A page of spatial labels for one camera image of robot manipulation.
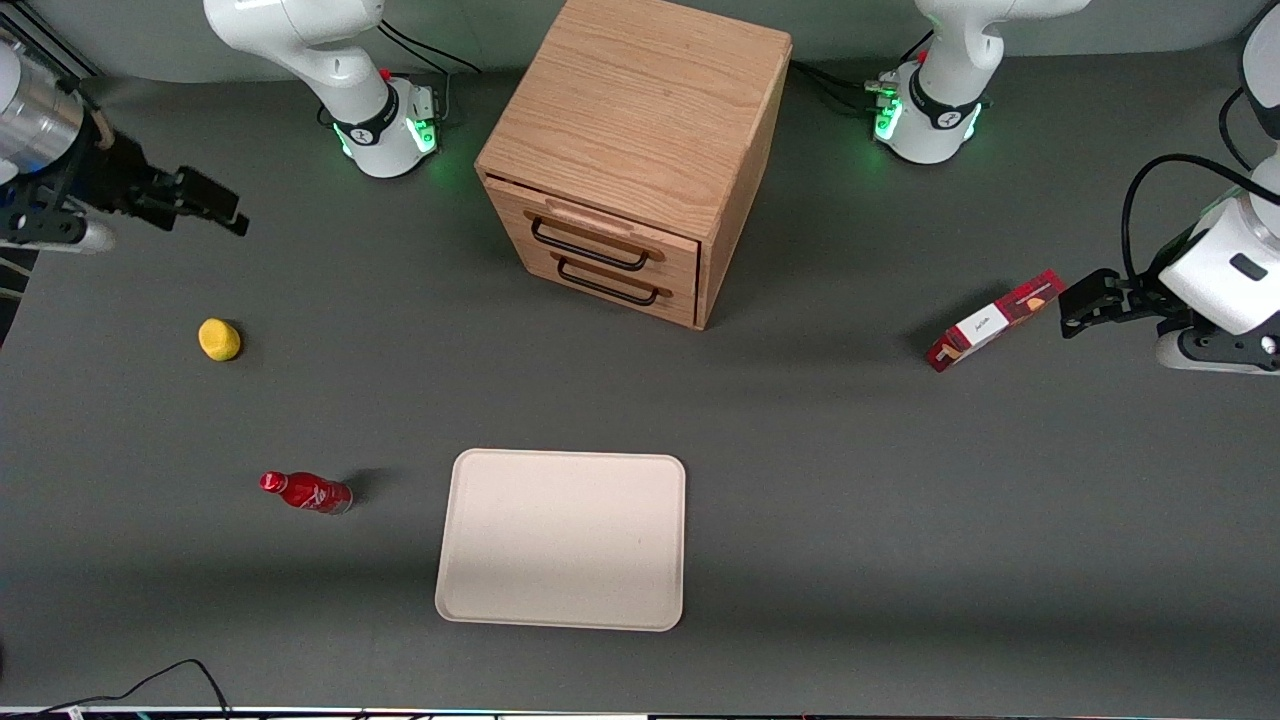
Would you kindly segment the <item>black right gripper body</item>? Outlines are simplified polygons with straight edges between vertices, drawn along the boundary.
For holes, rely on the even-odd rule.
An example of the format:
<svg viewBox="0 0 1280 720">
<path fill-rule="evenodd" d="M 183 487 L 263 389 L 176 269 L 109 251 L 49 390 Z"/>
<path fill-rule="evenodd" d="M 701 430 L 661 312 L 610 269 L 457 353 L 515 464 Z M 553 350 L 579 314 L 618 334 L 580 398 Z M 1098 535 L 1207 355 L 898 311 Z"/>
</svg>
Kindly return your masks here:
<svg viewBox="0 0 1280 720">
<path fill-rule="evenodd" d="M 104 143 L 100 129 L 79 129 L 61 181 L 60 215 L 79 224 L 93 209 L 172 229 L 183 170 L 151 165 L 141 145 L 127 135 L 116 135 L 108 147 Z"/>
</svg>

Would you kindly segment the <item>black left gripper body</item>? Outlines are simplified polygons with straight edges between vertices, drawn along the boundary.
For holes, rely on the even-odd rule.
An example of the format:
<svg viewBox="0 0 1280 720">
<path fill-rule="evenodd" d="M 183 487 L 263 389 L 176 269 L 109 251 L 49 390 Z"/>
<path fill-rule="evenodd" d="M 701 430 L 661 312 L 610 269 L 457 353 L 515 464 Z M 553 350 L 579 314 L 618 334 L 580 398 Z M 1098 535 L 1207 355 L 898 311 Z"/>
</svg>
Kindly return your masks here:
<svg viewBox="0 0 1280 720">
<path fill-rule="evenodd" d="M 1125 270 L 1123 310 L 1116 323 L 1158 318 L 1157 327 L 1193 327 L 1196 314 L 1161 281 L 1160 273 L 1179 259 L 1192 245 L 1194 231 L 1183 231 L 1166 242 L 1152 258 L 1148 268 L 1138 273 L 1134 264 L 1132 232 L 1121 231 L 1121 258 Z"/>
</svg>

